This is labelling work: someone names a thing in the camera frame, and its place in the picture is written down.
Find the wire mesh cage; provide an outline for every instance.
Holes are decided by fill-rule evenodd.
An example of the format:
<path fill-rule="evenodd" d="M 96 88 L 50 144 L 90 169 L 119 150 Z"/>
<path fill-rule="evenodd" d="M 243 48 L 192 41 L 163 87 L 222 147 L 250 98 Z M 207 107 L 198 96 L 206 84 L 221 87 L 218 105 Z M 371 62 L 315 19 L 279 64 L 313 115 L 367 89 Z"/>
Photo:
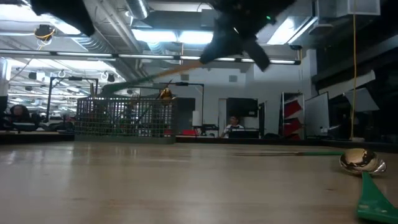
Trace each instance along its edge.
<path fill-rule="evenodd" d="M 175 142 L 175 108 L 175 100 L 80 98 L 75 139 L 172 144 Z"/>

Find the person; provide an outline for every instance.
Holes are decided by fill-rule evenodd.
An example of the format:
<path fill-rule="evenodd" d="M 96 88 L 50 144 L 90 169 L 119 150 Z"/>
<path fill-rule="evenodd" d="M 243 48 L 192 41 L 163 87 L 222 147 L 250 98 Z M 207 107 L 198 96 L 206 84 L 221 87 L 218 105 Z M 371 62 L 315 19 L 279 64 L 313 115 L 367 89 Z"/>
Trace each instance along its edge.
<path fill-rule="evenodd" d="M 244 127 L 239 124 L 239 118 L 237 116 L 231 116 L 229 118 L 229 125 L 225 127 L 223 133 L 221 134 L 221 138 L 228 138 L 228 133 L 234 131 L 235 129 L 244 129 Z"/>

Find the table surface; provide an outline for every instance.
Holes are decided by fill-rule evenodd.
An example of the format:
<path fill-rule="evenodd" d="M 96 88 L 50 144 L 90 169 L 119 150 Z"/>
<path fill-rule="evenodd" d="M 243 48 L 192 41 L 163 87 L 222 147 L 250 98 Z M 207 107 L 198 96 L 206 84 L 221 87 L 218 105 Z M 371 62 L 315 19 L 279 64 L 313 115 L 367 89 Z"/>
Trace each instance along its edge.
<path fill-rule="evenodd" d="M 359 223 L 361 178 L 308 146 L 60 142 L 0 146 L 1 223 Z M 398 155 L 374 179 L 398 204 Z"/>

